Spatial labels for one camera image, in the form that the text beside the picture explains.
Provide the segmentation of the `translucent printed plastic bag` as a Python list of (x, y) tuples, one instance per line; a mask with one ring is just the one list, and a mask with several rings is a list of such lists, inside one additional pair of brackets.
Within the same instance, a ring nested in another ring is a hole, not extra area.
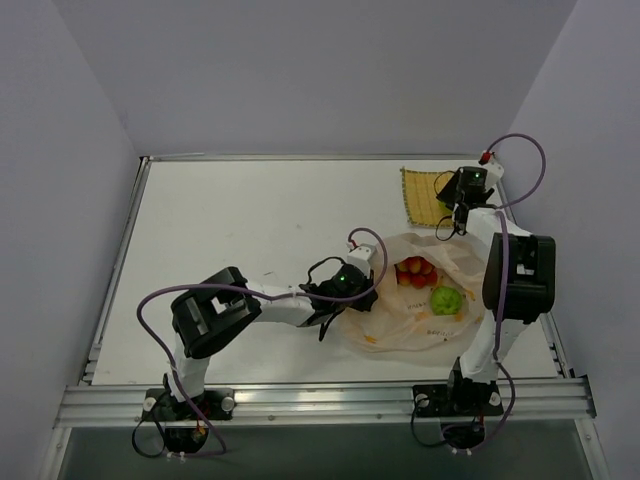
[[(441, 242), (433, 235), (405, 233), (384, 239), (388, 266), (374, 260), (374, 274), (382, 282), (378, 299), (369, 312), (348, 309), (336, 320), (344, 340), (360, 352), (423, 352), (437, 362), (467, 348), (481, 323), (485, 307), (482, 283), (485, 264), (471, 245), (462, 240)], [(437, 278), (420, 289), (398, 283), (395, 266), (420, 257), (435, 267)], [(447, 314), (434, 311), (431, 298), (438, 288), (449, 287), (461, 296), (461, 306)]]

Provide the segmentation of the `green fake pear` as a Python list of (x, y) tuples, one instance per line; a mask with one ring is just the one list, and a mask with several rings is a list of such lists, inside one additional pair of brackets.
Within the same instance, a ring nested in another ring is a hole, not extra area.
[(437, 316), (455, 315), (463, 304), (462, 294), (452, 287), (435, 288), (430, 297), (430, 308)]

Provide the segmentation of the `green fake apple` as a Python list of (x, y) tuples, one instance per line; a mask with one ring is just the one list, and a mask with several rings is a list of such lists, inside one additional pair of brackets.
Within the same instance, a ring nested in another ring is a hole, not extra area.
[(452, 210), (444, 202), (439, 201), (438, 206), (443, 215), (450, 215), (452, 213)]

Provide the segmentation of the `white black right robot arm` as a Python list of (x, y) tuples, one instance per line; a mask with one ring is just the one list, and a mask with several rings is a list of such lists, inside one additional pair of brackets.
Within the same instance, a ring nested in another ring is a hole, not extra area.
[(488, 203), (489, 171), (461, 167), (437, 198), (452, 210), (453, 232), (468, 236), (483, 261), (484, 314), (475, 338), (456, 359), (439, 412), (446, 416), (503, 412), (496, 381), (516, 339), (555, 301), (556, 243), (509, 221)]

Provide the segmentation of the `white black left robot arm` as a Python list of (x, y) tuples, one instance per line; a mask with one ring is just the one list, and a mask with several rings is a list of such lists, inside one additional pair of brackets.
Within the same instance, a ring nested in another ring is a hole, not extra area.
[(250, 324), (282, 323), (296, 328), (318, 325), (323, 340), (346, 309), (369, 312), (378, 299), (374, 274), (344, 263), (329, 279), (294, 288), (279, 300), (279, 288), (247, 281), (228, 267), (207, 280), (209, 289), (190, 289), (171, 304), (176, 332), (175, 366), (166, 374), (166, 408), (179, 419), (194, 417), (202, 405), (210, 357), (227, 347)]

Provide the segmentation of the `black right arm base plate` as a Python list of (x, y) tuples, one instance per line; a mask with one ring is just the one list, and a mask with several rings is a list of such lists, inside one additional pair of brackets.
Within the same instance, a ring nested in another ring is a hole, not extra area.
[(497, 417), (504, 413), (497, 385), (417, 384), (412, 386), (419, 418)]

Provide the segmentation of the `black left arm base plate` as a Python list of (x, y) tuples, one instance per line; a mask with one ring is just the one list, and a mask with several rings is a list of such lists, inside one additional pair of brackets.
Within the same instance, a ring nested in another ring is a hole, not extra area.
[[(208, 420), (215, 421), (231, 420), (236, 406), (232, 389), (207, 389), (194, 397), (192, 401)], [(145, 412), (152, 411), (155, 417), (163, 422), (199, 418), (186, 401), (179, 402), (169, 390), (164, 388), (146, 391), (143, 410)]]

